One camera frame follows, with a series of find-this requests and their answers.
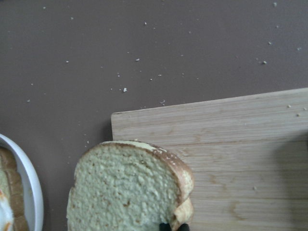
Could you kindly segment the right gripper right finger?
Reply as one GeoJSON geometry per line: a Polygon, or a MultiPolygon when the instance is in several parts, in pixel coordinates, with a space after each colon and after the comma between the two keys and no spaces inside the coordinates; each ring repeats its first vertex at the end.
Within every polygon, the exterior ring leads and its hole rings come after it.
{"type": "Polygon", "coordinates": [[[190,227],[188,224],[182,224],[180,227],[179,227],[179,231],[190,231],[190,227]]]}

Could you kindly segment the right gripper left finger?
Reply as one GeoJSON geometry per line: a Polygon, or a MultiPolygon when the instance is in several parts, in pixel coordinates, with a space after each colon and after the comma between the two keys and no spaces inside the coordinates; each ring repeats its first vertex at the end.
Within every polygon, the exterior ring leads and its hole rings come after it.
{"type": "Polygon", "coordinates": [[[168,223],[159,224],[159,231],[170,231],[170,224],[168,223]]]}

